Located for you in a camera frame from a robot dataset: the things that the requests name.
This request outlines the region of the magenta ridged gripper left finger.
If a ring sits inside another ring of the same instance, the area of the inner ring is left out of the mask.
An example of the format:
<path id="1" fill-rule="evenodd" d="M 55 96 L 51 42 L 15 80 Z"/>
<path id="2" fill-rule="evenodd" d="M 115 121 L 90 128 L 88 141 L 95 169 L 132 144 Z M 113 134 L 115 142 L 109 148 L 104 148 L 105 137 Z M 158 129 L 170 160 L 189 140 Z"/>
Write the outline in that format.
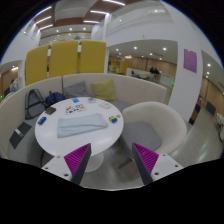
<path id="1" fill-rule="evenodd" d="M 79 185 L 91 156 L 91 144 L 88 143 L 80 148 L 70 152 L 64 157 L 64 160 L 71 171 L 71 182 Z"/>

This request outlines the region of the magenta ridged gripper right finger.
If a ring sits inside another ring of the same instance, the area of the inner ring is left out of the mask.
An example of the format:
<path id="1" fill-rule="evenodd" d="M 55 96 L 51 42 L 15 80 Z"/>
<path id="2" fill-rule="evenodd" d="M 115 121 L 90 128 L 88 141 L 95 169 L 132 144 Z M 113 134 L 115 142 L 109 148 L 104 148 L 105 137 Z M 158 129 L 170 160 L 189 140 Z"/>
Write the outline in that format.
<path id="1" fill-rule="evenodd" d="M 143 184 L 147 185 L 152 183 L 151 173 L 159 155 L 137 143 L 132 144 L 132 155 L 138 167 Z"/>

